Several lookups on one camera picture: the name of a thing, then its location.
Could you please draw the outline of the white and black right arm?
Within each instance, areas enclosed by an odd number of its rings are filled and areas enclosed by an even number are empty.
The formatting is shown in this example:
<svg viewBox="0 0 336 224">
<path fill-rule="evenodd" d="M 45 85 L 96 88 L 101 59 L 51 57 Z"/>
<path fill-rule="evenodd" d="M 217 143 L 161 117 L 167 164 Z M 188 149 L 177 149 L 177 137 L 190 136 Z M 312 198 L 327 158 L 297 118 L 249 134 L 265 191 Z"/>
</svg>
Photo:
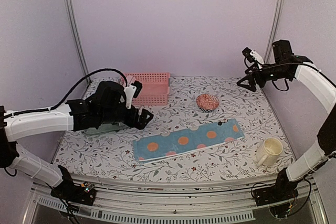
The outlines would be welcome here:
<svg viewBox="0 0 336 224">
<path fill-rule="evenodd" d="M 306 136 L 311 138 L 312 145 L 294 163 L 279 172 L 277 179 L 280 183 L 272 188 L 271 196 L 276 201 L 282 201 L 291 194 L 290 183 L 316 172 L 335 155 L 335 83 L 308 57 L 294 54 L 290 41 L 275 41 L 272 50 L 274 62 L 266 63 L 255 50 L 248 47 L 243 49 L 242 54 L 251 65 L 237 85 L 255 92 L 267 82 L 297 81 L 307 88 L 314 101 L 320 104 L 319 108 L 324 110 L 318 112 L 308 108 L 307 99 L 299 104 L 299 108 L 306 111 L 296 118 L 305 125 Z"/>
</svg>

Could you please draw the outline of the pink perforated plastic basket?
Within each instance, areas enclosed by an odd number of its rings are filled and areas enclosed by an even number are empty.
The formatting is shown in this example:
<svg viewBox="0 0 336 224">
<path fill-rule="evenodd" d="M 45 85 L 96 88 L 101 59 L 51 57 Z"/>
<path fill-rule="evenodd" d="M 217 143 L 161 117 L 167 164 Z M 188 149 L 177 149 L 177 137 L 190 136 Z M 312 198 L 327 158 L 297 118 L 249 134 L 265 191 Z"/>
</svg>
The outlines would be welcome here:
<svg viewBox="0 0 336 224">
<path fill-rule="evenodd" d="M 167 105 L 170 93 L 169 72 L 148 72 L 148 73 L 125 73 L 128 81 L 138 81 L 142 89 L 137 98 L 133 98 L 132 104 L 138 105 Z"/>
</svg>

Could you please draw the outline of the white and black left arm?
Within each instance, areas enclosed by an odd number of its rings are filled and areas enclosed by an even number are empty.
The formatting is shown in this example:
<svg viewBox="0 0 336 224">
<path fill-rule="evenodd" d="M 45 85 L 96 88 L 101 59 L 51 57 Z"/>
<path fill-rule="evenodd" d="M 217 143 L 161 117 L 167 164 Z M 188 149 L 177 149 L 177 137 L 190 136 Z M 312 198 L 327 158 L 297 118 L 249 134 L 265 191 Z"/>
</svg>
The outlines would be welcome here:
<svg viewBox="0 0 336 224">
<path fill-rule="evenodd" d="M 67 200 L 75 199 L 78 188 L 71 183 L 68 171 L 25 150 L 17 140 L 50 132 L 98 129 L 103 124 L 121 123 L 142 130 L 153 119 L 153 114 L 132 105 L 132 99 L 138 96 L 141 88 L 137 81 L 127 86 L 103 81 L 86 99 L 68 100 L 53 108 L 6 112 L 2 106 L 1 168 L 24 172 L 57 187 Z"/>
</svg>

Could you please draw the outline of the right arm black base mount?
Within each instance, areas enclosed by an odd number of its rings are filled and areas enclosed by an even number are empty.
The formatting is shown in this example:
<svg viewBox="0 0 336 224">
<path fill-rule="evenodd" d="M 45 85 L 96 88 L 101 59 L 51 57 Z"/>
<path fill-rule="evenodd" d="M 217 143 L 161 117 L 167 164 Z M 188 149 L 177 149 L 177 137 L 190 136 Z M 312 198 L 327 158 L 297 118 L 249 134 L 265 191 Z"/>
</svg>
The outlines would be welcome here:
<svg viewBox="0 0 336 224">
<path fill-rule="evenodd" d="M 253 189 L 251 195 L 256 201 L 257 206 L 263 206 L 281 202 L 284 200 L 295 199 L 298 196 L 298 182 L 291 182 L 286 173 L 286 169 L 282 169 L 276 178 L 276 182 L 272 186 Z M 277 205 L 269 210 L 276 218 L 285 218 L 290 214 L 291 203 Z"/>
</svg>

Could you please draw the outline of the pink towel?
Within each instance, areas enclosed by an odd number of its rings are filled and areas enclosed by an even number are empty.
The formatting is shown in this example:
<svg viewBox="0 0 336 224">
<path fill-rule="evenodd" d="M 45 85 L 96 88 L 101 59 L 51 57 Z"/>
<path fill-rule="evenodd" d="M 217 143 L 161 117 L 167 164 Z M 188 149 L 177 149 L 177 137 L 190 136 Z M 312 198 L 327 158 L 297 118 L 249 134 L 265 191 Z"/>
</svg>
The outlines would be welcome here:
<svg viewBox="0 0 336 224">
<path fill-rule="evenodd" d="M 123 77 L 121 77 L 120 80 L 118 81 L 118 83 L 125 88 L 129 84 L 133 84 L 135 81 L 136 81 L 136 77 L 134 77 L 132 75 L 128 75 L 128 76 L 126 76 L 125 79 Z"/>
</svg>

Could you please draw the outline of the blue patterned towel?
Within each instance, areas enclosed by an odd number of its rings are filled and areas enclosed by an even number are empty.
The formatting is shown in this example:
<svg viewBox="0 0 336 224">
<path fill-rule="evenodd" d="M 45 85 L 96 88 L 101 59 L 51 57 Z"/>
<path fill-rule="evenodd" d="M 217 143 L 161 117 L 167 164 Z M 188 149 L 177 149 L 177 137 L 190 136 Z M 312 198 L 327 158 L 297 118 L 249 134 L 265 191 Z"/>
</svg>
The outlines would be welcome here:
<svg viewBox="0 0 336 224">
<path fill-rule="evenodd" d="M 133 153 L 136 161 L 150 163 L 205 150 L 244 137 L 237 120 L 224 119 L 135 140 L 133 141 Z"/>
</svg>

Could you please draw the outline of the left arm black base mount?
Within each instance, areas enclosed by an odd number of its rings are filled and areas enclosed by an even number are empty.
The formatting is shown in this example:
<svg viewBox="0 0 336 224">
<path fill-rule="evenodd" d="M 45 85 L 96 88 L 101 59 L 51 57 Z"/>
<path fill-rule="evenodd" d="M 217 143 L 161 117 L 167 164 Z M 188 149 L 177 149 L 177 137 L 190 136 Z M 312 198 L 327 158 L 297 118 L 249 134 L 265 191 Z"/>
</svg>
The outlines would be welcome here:
<svg viewBox="0 0 336 224">
<path fill-rule="evenodd" d="M 51 196 L 65 201 L 92 206 L 97 194 L 94 184 L 83 182 L 80 185 L 75 185 L 68 170 L 61 165 L 58 165 L 58 168 L 62 174 L 62 181 L 58 186 L 52 188 Z"/>
</svg>

